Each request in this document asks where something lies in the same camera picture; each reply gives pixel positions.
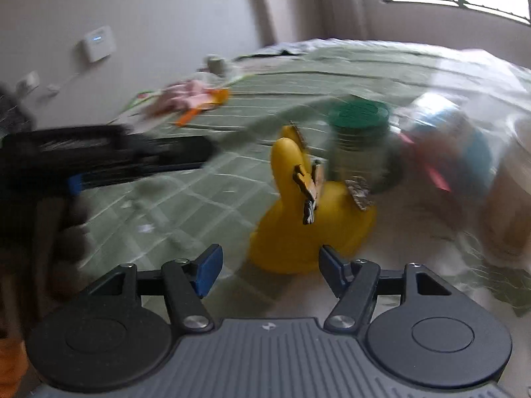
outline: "ribbed gray surface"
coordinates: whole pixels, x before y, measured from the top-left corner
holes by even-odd
[[[356,340],[321,331],[314,319],[225,320],[216,332],[187,336],[147,380],[106,394],[42,386],[34,398],[430,398],[379,372]],[[508,398],[494,385],[447,393]]]

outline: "yellow duck toy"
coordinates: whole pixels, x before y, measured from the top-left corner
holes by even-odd
[[[317,270],[319,249],[324,244],[344,256],[352,255],[375,219],[375,207],[363,211],[345,183],[324,182],[319,176],[322,169],[311,165],[305,149],[296,127],[285,126],[271,150],[280,199],[251,234],[249,248],[250,260],[270,272]]]

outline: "green lid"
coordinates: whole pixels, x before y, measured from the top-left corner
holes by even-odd
[[[385,103],[352,97],[335,105],[328,113],[330,125],[340,131],[387,127],[389,108]]]

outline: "metal bolt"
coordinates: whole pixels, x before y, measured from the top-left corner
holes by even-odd
[[[356,321],[349,316],[332,316],[328,319],[328,323],[338,329],[349,329],[356,324]]]
[[[188,329],[204,329],[210,325],[205,316],[188,316],[183,320],[183,325]]]

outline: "thermostat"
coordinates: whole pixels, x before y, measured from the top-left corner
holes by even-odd
[[[116,51],[113,32],[108,25],[87,33],[83,45],[90,62],[101,60]]]

